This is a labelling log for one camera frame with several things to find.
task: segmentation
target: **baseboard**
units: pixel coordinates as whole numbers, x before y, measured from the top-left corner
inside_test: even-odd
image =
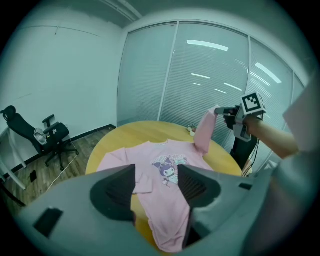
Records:
[[[79,139],[87,136],[87,135],[94,134],[94,133],[96,133],[96,132],[98,132],[98,131],[101,131],[101,130],[103,130],[103,129],[106,129],[106,128],[116,129],[116,127],[115,127],[114,125],[108,124],[108,125],[106,125],[106,126],[103,126],[103,127],[100,127],[100,128],[94,129],[94,130],[91,130],[91,131],[87,131],[87,132],[85,132],[85,133],[83,133],[83,134],[80,134],[80,135],[78,135],[78,136],[72,137],[72,138],[70,138],[70,139],[74,142],[74,141],[76,141],[76,140],[79,140]],[[40,157],[41,157],[41,156],[40,156],[39,154],[36,154],[35,156],[29,158],[28,160],[26,160],[26,161],[24,161],[24,162],[25,162],[26,165],[28,165],[28,164],[32,163],[33,161],[39,159]],[[22,164],[19,164],[19,165],[17,165],[16,167],[14,167],[11,171],[12,171],[13,173],[15,173],[15,172],[19,171],[22,167],[23,167],[23,165],[22,165]],[[6,173],[5,175],[3,175],[3,177],[4,177],[5,179],[7,179],[7,178],[9,178],[10,176],[9,176],[8,173]]]

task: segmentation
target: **human arm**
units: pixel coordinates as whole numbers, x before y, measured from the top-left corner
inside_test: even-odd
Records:
[[[249,134],[257,137],[281,159],[299,151],[295,138],[288,132],[278,130],[253,115],[247,116],[244,124]]]

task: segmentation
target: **office chair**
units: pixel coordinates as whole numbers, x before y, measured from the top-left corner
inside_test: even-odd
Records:
[[[61,154],[62,152],[75,152],[79,155],[77,149],[66,149],[68,141],[62,141],[69,134],[68,128],[61,122],[56,122],[55,124],[50,124],[50,119],[55,115],[52,114],[42,121],[46,123],[47,129],[43,131],[46,135],[46,144],[41,145],[34,137],[35,128],[28,124],[20,114],[16,112],[14,106],[8,106],[5,110],[2,110],[0,114],[3,114],[4,119],[8,127],[15,133],[29,140],[35,147],[36,151],[40,156],[46,156],[49,153],[51,155],[45,161],[45,166],[48,167],[49,161],[55,156],[59,157],[60,170],[63,171],[64,167],[62,165]]]
[[[249,159],[252,151],[255,149],[257,145],[257,142],[257,137],[253,135],[251,135],[251,140],[248,142],[245,142],[239,138],[235,138],[230,155],[239,165],[241,170],[244,169],[247,160]]]

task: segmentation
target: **cartoon print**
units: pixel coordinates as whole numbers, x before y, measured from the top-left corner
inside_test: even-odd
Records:
[[[160,156],[151,164],[157,167],[164,177],[162,181],[164,185],[168,186],[169,182],[178,185],[177,166],[187,164],[187,158],[184,155]]]

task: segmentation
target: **chair headrest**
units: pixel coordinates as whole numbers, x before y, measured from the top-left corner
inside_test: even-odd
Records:
[[[0,114],[3,114],[3,118],[6,121],[10,121],[15,117],[17,110],[14,106],[8,106],[5,110],[2,110]]]

